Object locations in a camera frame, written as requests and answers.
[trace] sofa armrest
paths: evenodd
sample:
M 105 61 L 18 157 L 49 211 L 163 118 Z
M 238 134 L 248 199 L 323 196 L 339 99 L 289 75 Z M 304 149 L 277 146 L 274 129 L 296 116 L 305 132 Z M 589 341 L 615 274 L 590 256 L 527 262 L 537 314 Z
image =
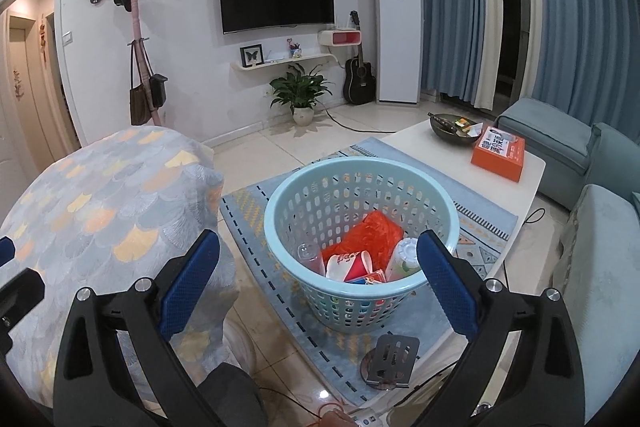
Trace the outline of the sofa armrest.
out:
M 640 192 L 640 146 L 605 123 L 591 127 L 584 184 L 600 185 L 631 201 Z

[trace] white plant pot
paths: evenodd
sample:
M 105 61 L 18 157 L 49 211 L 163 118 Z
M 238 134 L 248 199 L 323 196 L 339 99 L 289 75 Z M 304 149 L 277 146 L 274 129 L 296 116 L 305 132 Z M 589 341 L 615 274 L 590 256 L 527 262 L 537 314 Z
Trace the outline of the white plant pot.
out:
M 314 119 L 314 110 L 311 107 L 294 107 L 293 121 L 300 127 L 306 127 Z

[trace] butterfly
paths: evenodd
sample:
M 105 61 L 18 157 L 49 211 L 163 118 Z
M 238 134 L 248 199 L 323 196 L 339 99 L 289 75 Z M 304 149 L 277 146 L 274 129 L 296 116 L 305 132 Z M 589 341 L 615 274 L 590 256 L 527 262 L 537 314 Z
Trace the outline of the butterfly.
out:
M 246 54 L 246 61 L 253 62 L 254 60 L 258 60 L 258 51 L 259 50 L 256 50 L 253 53 L 244 52 Z

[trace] framed butterfly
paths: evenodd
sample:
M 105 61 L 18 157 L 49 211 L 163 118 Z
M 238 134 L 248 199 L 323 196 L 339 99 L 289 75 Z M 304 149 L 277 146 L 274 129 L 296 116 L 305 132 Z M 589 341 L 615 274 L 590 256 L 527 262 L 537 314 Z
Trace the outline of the framed butterfly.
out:
M 253 44 L 251 46 L 240 48 L 240 55 L 242 57 L 243 68 L 251 68 L 252 66 L 259 66 L 260 64 L 264 64 L 262 44 Z

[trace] brown bag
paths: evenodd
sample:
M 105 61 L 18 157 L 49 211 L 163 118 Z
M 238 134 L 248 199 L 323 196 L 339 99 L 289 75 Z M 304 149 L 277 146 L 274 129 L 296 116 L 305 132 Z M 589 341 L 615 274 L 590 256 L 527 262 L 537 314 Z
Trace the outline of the brown bag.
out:
M 129 110 L 131 113 L 132 125 L 144 125 L 151 120 L 151 111 L 146 99 L 145 86 L 142 84 L 140 76 L 140 68 L 138 68 L 138 76 L 140 76 L 140 85 L 133 87 L 133 46 L 135 41 L 131 43 L 131 90 L 129 91 Z

